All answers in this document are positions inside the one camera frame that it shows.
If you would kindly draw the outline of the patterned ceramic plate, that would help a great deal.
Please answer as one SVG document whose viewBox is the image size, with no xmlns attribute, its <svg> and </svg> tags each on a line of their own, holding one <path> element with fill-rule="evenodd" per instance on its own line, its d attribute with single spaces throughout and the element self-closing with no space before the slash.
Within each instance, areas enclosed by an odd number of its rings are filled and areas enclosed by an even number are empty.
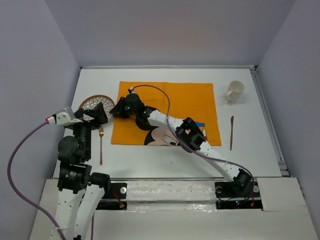
<svg viewBox="0 0 320 240">
<path fill-rule="evenodd" d="M 86 98 L 80 104 L 79 109 L 93 110 L 99 103 L 102 103 L 107 119 L 110 121 L 113 118 L 113 115 L 110 113 L 110 111 L 115 107 L 115 103 L 106 95 L 98 94 Z"/>
</svg>

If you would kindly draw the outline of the orange cartoon cloth placemat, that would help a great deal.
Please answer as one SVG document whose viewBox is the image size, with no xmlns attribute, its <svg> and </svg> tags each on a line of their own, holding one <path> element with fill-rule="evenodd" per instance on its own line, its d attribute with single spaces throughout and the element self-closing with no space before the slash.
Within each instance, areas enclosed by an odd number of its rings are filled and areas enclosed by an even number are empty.
<svg viewBox="0 0 320 240">
<path fill-rule="evenodd" d="M 177 119 L 190 117 L 211 146 L 221 146 L 220 130 L 211 83 L 128 82 L 119 84 L 118 97 L 126 97 L 134 87 L 146 106 Z M 136 123 L 135 117 L 116 117 L 111 137 L 113 145 L 178 146 L 169 130 Z"/>
</svg>

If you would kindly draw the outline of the white ceramic mug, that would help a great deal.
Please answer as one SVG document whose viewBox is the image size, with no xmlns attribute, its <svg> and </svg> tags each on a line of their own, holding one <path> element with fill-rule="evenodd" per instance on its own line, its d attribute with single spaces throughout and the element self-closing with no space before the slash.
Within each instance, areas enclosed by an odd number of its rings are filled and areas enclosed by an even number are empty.
<svg viewBox="0 0 320 240">
<path fill-rule="evenodd" d="M 245 86 L 241 81 L 232 81 L 226 91 L 226 99 L 228 102 L 235 103 L 245 90 Z"/>
</svg>

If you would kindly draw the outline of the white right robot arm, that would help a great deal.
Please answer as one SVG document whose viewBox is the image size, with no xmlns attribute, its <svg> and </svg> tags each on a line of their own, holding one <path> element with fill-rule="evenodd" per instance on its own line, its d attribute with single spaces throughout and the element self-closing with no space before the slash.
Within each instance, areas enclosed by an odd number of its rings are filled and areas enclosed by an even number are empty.
<svg viewBox="0 0 320 240">
<path fill-rule="evenodd" d="M 251 172 L 238 163 L 222 159 L 190 117 L 179 119 L 168 116 L 154 107 L 144 105 L 136 93 L 121 97 L 110 113 L 123 119 L 134 116 L 143 124 L 170 131 L 186 152 L 203 158 L 224 177 L 234 197 L 253 196 L 254 178 Z"/>
</svg>

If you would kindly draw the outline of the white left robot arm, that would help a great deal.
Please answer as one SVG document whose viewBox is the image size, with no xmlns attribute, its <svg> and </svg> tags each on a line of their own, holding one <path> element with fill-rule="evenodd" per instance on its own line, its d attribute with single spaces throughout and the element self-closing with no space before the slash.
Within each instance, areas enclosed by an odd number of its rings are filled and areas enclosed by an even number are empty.
<svg viewBox="0 0 320 240">
<path fill-rule="evenodd" d="M 56 111 L 46 119 L 72 130 L 72 135 L 58 143 L 60 161 L 58 177 L 58 201 L 51 240 L 83 240 L 100 200 L 110 194 L 111 180 L 108 174 L 91 172 L 86 164 L 91 159 L 92 130 L 108 123 L 102 102 L 93 109 L 82 108 L 73 112 L 70 107 Z"/>
</svg>

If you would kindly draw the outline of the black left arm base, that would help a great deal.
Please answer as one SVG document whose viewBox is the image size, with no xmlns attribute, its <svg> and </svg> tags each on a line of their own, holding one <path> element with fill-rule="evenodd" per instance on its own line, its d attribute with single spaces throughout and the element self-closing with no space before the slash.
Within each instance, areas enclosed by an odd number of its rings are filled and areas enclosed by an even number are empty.
<svg viewBox="0 0 320 240">
<path fill-rule="evenodd" d="M 110 191 L 105 193 L 96 210 L 123 211 L 127 209 L 127 182 L 112 181 Z"/>
</svg>

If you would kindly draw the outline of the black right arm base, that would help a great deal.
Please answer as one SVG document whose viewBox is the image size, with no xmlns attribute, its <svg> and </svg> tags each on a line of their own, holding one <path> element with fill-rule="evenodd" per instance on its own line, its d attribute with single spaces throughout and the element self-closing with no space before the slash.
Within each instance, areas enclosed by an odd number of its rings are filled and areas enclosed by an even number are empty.
<svg viewBox="0 0 320 240">
<path fill-rule="evenodd" d="M 251 182 L 245 193 L 234 193 L 231 182 L 215 182 L 215 206 L 217 210 L 263 209 L 258 182 Z"/>
</svg>

